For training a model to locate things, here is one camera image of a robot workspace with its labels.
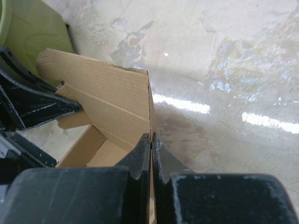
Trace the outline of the olive green plastic bin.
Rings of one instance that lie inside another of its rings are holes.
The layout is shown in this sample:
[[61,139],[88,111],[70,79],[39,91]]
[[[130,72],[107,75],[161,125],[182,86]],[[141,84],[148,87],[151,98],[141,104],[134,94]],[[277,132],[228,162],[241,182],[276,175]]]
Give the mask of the olive green plastic bin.
[[0,2],[0,45],[34,75],[36,58],[46,48],[74,52],[62,16],[41,0]]

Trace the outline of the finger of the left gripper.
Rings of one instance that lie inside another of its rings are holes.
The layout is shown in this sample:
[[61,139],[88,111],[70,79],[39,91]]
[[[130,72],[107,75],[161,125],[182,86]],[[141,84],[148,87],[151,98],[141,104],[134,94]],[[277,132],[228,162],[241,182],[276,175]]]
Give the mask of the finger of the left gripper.
[[26,69],[23,64],[14,56],[12,51],[7,47],[0,48],[0,57],[8,64],[10,68],[12,68],[18,75],[20,75],[25,80],[29,81],[30,83],[44,88],[50,92],[56,92],[57,88],[50,85],[49,83],[43,81],[28,69]]
[[32,85],[15,72],[0,70],[0,104],[18,130],[34,128],[57,118],[82,111],[82,106],[53,92]]

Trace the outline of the brown cardboard box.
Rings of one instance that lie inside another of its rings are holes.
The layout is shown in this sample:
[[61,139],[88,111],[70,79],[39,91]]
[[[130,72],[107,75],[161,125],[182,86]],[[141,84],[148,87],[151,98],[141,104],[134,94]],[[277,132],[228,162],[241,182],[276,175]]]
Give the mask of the brown cardboard box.
[[[40,53],[36,65],[42,77],[64,81],[58,94],[76,100],[84,110],[60,119],[60,127],[87,125],[87,129],[57,168],[111,167],[135,148],[143,134],[149,134],[152,143],[156,121],[146,70],[54,49]],[[151,171],[150,167],[148,224],[155,222]]]

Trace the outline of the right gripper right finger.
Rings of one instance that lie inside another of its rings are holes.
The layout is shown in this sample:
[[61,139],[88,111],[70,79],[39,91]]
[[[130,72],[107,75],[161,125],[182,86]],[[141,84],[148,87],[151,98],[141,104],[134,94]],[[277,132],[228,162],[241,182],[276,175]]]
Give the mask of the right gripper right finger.
[[296,224],[281,182],[265,174],[201,174],[152,139],[158,224]]

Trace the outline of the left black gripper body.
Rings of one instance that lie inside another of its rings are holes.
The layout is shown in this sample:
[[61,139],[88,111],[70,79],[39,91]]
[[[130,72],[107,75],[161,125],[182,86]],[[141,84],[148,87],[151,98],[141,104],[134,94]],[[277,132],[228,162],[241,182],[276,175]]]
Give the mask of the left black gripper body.
[[30,168],[54,168],[57,160],[19,133],[0,134],[0,183],[11,184]]

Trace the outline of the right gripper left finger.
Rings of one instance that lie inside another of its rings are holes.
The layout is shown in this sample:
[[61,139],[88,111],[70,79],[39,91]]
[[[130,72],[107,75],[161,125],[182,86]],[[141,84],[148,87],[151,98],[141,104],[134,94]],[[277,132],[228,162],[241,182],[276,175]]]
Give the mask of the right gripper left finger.
[[150,211],[150,136],[111,167],[31,168],[0,208],[3,224],[146,224]]

